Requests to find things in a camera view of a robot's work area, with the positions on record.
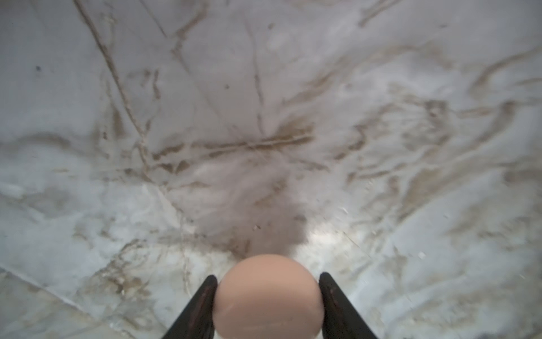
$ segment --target marble floor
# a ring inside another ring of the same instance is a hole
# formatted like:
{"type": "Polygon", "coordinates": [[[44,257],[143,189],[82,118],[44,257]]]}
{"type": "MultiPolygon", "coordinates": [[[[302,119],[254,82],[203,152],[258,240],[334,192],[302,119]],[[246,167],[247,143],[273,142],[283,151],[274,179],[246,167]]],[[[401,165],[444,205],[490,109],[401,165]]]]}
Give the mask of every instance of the marble floor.
{"type": "Polygon", "coordinates": [[[0,338],[157,339],[279,253],[382,339],[539,339],[541,17],[1,1],[0,338]]]}

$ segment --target egg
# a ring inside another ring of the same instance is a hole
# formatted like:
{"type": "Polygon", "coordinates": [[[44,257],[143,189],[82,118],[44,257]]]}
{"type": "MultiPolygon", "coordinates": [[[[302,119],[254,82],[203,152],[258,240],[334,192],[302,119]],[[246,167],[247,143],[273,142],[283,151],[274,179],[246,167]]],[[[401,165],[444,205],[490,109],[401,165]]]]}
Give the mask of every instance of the egg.
{"type": "Polygon", "coordinates": [[[298,262],[257,255],[220,281],[212,320],[224,339],[314,339],[324,321],[322,294],[298,262]]]}

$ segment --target marble tile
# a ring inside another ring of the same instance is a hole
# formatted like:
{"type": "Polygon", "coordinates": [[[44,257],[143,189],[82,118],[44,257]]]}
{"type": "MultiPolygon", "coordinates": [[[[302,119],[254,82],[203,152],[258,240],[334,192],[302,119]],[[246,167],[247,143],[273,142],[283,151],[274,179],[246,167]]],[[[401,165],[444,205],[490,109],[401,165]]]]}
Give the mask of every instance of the marble tile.
{"type": "Polygon", "coordinates": [[[381,338],[541,330],[539,1],[0,8],[0,265],[58,308],[2,335],[159,338],[259,253],[381,338]]]}

